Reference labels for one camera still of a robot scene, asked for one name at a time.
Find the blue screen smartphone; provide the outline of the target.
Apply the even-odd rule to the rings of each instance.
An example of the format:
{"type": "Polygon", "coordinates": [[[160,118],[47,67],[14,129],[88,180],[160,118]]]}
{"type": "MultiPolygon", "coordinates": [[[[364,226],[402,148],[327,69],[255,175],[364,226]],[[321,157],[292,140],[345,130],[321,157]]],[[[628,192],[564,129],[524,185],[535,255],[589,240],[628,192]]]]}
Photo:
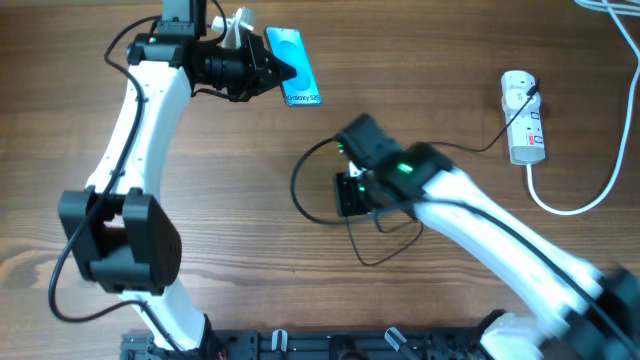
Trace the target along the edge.
{"type": "Polygon", "coordinates": [[[293,78],[281,85],[285,103],[290,107],[321,105],[322,97],[301,32],[293,28],[266,27],[264,33],[271,52],[296,71],[293,78]]]}

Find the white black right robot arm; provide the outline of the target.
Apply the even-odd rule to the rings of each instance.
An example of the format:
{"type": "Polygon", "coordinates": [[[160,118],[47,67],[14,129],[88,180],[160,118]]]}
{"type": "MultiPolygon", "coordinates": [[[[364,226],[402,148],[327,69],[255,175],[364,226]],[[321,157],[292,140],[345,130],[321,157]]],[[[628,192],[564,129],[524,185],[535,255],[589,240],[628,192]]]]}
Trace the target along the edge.
{"type": "Polygon", "coordinates": [[[604,273],[548,241],[492,201],[447,156],[408,148],[363,113],[335,140],[350,161],[336,189],[344,217],[395,208],[484,264],[532,315],[500,312],[479,330],[493,359],[636,359],[639,280],[624,268],[604,273]]]}

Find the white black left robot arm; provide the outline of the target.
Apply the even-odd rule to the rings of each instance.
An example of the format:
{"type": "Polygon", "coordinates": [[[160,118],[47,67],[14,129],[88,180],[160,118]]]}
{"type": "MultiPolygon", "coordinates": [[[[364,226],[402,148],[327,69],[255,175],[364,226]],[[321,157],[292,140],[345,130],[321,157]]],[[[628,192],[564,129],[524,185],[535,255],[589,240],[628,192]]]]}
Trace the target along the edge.
{"type": "Polygon", "coordinates": [[[293,78],[254,31],[252,10],[207,16],[203,1],[167,1],[130,25],[119,71],[127,90],[98,166],[58,215],[82,278],[133,306],[149,328],[143,350],[162,359],[220,359],[224,348],[178,277],[181,238],[163,211],[161,178],[174,130],[190,100],[206,93],[246,102],[293,78]]]}

